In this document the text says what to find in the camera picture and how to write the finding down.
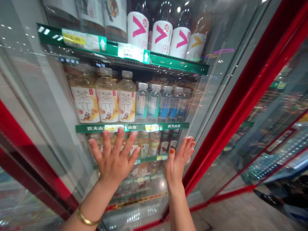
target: price tag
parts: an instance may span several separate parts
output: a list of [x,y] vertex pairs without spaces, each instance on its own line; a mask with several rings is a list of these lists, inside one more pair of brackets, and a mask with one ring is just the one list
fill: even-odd
[[132,44],[118,43],[118,56],[120,58],[134,59],[141,63],[149,64],[150,51]]

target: hand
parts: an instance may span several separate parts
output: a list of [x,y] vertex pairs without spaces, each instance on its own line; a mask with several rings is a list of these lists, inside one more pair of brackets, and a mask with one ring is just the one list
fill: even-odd
[[121,151],[123,136],[124,129],[120,127],[116,135],[115,144],[111,149],[110,133],[106,130],[103,131],[103,152],[100,151],[96,140],[89,140],[100,172],[98,181],[104,182],[105,185],[114,186],[115,189],[117,189],[119,184],[132,169],[140,150],[140,147],[136,148],[132,156],[128,159],[127,156],[129,155],[136,139],[137,132],[131,132]]
[[191,157],[194,152],[194,145],[196,142],[194,138],[183,139],[183,142],[175,155],[175,150],[171,149],[168,160],[165,166],[165,177],[169,189],[176,189],[183,186],[182,176],[185,168],[186,161]]

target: shelf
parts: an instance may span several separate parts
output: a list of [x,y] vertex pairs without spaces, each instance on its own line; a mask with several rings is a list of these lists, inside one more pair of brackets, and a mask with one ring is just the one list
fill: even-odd
[[[77,48],[73,46],[68,46],[64,43],[64,39],[62,36],[62,29],[50,27],[47,25],[39,24],[39,23],[37,23],[37,25],[38,25],[39,39],[41,43],[85,51],[91,54],[93,53],[99,54],[99,56],[97,56],[98,59],[108,59],[109,61],[112,61],[115,63],[119,62],[121,64],[127,64],[130,66],[138,66],[138,67],[146,68],[150,70],[155,69],[156,71],[164,71],[167,73],[171,73],[172,70],[170,69],[173,69],[173,71],[179,70],[179,71],[206,75],[209,69],[209,65],[206,65],[203,63],[196,63],[196,62],[188,61],[185,59],[162,55],[162,54],[155,53],[152,51],[147,51],[147,50],[144,50],[144,51],[146,51],[147,54],[149,54],[148,64],[136,61],[134,59],[121,58],[118,56],[119,43],[112,42],[109,40],[107,40],[105,51],[97,51],[97,50],[92,51],[92,50],[86,50],[86,49]],[[94,36],[94,35],[93,37],[97,37],[97,40],[102,38],[101,36]]]
[[94,133],[103,130],[116,132],[119,127],[124,128],[125,132],[129,131],[162,131],[169,129],[188,129],[189,123],[147,123],[147,124],[81,124],[76,125],[77,133]]

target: right hand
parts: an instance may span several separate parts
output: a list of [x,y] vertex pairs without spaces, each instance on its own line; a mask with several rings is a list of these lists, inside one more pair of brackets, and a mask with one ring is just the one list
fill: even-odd
[[165,178],[167,180],[169,189],[177,189],[178,187],[183,186],[182,176],[185,163],[193,154],[193,147],[196,144],[196,142],[193,140],[194,138],[185,137],[177,154],[175,154],[174,149],[170,150],[165,167]]

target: left hand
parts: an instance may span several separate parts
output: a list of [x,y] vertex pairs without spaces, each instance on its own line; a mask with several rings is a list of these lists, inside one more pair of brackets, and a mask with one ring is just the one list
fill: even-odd
[[103,131],[103,152],[100,151],[96,140],[90,139],[90,145],[94,158],[97,161],[100,172],[99,182],[104,182],[108,186],[117,188],[125,179],[132,169],[140,151],[140,147],[136,148],[132,156],[128,159],[132,145],[136,139],[137,132],[131,132],[125,146],[122,147],[124,129],[119,128],[113,148],[111,148],[111,140],[109,131]]

